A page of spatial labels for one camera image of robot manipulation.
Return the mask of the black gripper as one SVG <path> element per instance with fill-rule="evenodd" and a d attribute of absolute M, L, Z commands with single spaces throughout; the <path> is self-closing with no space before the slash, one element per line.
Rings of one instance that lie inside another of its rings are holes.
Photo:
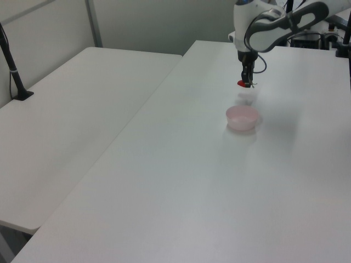
<path fill-rule="evenodd" d="M 242 72 L 241 72 L 241 79 L 242 79 L 242 86 L 248 87 L 248 83 L 253 88 L 253 71 L 254 71 L 254 62 L 258 58 L 258 53 L 256 51 L 248 51 L 242 52 L 237 51 L 238 60 L 242 63 Z"/>

